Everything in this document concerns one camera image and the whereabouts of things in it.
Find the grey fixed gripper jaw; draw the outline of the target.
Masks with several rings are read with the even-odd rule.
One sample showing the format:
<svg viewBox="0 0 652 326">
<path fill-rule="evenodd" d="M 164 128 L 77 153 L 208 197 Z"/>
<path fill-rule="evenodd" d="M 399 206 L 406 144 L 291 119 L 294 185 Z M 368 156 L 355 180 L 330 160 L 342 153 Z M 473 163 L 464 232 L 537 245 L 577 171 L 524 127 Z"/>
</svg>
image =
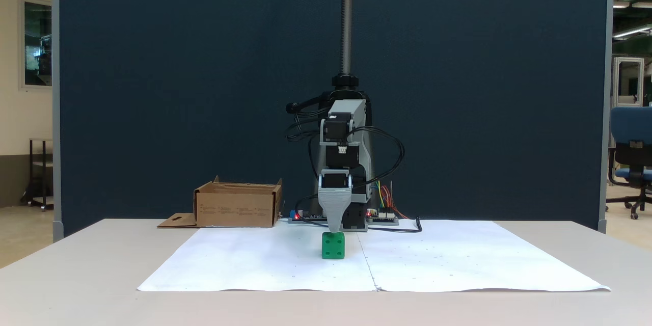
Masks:
<svg viewBox="0 0 652 326">
<path fill-rule="evenodd" d="M 319 205 L 328 219 L 331 233 L 340 232 L 345 210 L 351 204 L 351 191 L 319 191 Z"/>
</svg>

